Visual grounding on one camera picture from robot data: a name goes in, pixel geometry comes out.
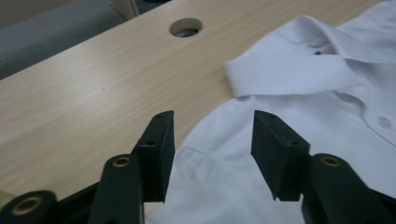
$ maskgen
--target wrinkled fabric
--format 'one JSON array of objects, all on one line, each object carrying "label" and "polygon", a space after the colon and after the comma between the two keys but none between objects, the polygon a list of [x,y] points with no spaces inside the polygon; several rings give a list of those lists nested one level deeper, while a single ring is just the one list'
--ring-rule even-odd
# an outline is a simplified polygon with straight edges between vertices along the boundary
[{"label": "wrinkled fabric", "polygon": [[396,198],[396,2],[337,28],[302,16],[225,64],[235,98],[203,118],[176,154],[153,224],[304,223],[274,201],[250,155],[254,110],[276,114],[311,155],[346,160]]}]

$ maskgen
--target white fabric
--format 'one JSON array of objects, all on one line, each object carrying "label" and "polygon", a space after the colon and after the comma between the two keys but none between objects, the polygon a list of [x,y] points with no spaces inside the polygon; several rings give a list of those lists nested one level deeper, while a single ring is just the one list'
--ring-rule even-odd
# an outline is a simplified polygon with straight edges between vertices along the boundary
[{"label": "white fabric", "polygon": [[396,198],[395,1],[338,28],[300,17],[226,69],[236,98],[187,137],[150,223],[304,223],[300,203],[273,201],[250,156],[254,110],[280,116],[312,155],[343,158],[370,188]]}]

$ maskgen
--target table surface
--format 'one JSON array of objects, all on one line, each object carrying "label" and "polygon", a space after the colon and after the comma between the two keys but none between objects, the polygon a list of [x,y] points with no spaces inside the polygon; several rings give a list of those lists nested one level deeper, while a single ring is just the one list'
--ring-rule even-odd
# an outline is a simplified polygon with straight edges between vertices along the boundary
[{"label": "table surface", "polygon": [[[180,146],[197,121],[233,98],[224,62],[276,27],[310,15],[332,25],[375,0],[174,0],[0,81],[0,190],[59,199],[129,153],[152,116],[175,110]],[[198,35],[170,35],[179,19]]]}]

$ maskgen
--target wooden table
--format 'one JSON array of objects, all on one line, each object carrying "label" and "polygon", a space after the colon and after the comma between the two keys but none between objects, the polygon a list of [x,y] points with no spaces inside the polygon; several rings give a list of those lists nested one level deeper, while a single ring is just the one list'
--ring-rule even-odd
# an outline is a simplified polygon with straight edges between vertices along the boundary
[{"label": "wooden table", "polygon": [[[231,99],[224,62],[299,16],[347,21],[375,0],[174,0],[0,81],[0,190],[64,198],[129,153],[150,118],[175,110],[179,146]],[[179,19],[198,35],[170,35]]]}]

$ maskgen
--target shirt button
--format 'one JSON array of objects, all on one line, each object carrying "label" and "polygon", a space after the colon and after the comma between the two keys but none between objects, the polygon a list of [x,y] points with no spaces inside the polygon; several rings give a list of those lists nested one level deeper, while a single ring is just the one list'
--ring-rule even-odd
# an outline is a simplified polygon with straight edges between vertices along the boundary
[{"label": "shirt button", "polygon": [[392,122],[390,122],[389,119],[384,118],[384,117],[378,118],[378,124],[379,124],[379,126],[385,128],[385,129],[390,129],[392,127]]}]

